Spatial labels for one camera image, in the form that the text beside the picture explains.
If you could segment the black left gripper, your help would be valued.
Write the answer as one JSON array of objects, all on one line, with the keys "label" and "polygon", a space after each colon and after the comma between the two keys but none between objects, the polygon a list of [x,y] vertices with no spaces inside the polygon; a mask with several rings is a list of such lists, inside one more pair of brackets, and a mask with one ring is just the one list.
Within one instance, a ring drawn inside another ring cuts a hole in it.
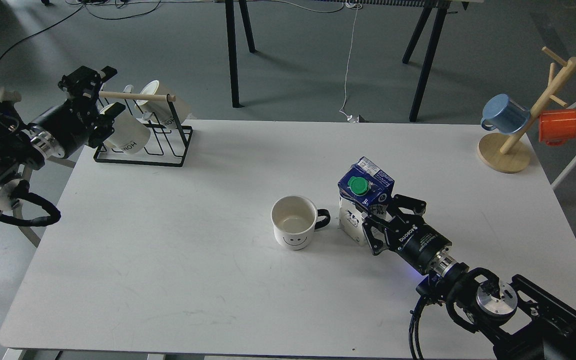
[{"label": "black left gripper", "polygon": [[114,117],[100,114],[99,92],[118,73],[105,66],[101,70],[80,66],[62,76],[58,87],[66,100],[44,111],[30,123],[30,144],[44,158],[68,158],[79,148],[102,146],[114,133]]}]

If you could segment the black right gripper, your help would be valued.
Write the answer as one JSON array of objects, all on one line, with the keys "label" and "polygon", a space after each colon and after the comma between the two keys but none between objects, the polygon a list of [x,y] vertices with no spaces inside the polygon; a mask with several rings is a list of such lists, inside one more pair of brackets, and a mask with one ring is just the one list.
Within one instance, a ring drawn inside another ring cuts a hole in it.
[{"label": "black right gripper", "polygon": [[421,275],[435,272],[446,277],[454,270],[453,242],[425,222],[425,201],[395,194],[378,205],[377,215],[361,215],[361,227],[374,256],[393,251]]}]

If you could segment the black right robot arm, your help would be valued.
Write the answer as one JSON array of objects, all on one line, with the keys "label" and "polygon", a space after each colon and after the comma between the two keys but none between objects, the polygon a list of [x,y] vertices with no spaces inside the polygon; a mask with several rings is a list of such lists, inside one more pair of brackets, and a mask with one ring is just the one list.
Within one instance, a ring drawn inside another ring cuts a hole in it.
[{"label": "black right robot arm", "polygon": [[505,283],[486,268],[470,269],[450,256],[451,242],[423,219],[426,203],[396,194],[386,205],[390,219],[352,199],[374,255],[388,249],[424,276],[410,312],[411,357],[422,360],[419,323],[429,305],[470,333],[482,333],[498,360],[576,360],[576,310],[525,276]]}]

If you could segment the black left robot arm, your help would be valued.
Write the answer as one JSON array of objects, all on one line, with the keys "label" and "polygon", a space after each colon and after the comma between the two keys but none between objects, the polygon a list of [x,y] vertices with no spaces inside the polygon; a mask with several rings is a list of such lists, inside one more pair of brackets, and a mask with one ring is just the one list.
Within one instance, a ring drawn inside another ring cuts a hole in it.
[{"label": "black left robot arm", "polygon": [[58,82],[67,95],[64,103],[29,124],[2,112],[0,96],[0,223],[47,227],[61,219],[53,203],[30,191],[19,167],[37,171],[50,157],[68,158],[82,146],[100,146],[114,132],[115,115],[100,114],[97,103],[103,84],[116,74],[111,66],[80,66]]}]

